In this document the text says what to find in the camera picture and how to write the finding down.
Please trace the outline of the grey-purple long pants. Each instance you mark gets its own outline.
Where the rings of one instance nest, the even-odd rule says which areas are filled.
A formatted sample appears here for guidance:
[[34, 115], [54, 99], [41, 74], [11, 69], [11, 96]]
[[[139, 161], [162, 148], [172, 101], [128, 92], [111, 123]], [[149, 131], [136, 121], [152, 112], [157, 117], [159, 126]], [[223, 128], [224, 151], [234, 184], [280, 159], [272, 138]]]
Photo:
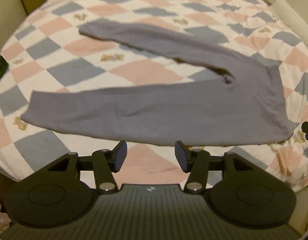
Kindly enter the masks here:
[[277, 66], [153, 25], [96, 20], [79, 33], [178, 62], [215, 79], [112, 87], [79, 93], [34, 91], [21, 119], [60, 133], [173, 146], [262, 145], [293, 135]]

